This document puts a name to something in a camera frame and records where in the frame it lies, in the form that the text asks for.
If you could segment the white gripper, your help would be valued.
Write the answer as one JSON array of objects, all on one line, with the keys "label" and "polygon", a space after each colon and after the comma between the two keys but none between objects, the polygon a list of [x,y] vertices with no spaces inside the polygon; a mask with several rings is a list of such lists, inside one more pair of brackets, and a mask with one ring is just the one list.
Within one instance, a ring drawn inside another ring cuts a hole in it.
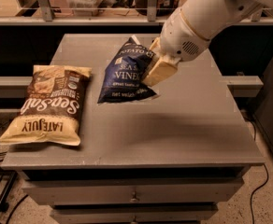
[{"label": "white gripper", "polygon": [[153,59],[145,71],[141,82],[154,86],[173,76],[178,71],[180,59],[188,62],[204,52],[210,43],[187,21],[181,8],[177,8],[164,23],[160,38],[151,43],[150,50],[159,58]]}]

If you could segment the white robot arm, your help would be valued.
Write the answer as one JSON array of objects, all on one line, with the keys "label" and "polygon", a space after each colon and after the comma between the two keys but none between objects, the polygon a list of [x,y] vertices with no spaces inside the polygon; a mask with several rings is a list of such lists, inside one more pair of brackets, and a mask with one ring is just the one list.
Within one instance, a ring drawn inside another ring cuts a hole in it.
[{"label": "white robot arm", "polygon": [[151,44],[156,57],[142,83],[152,87],[173,76],[180,62],[194,60],[219,32],[262,7],[273,9],[273,0],[187,0],[168,17]]}]

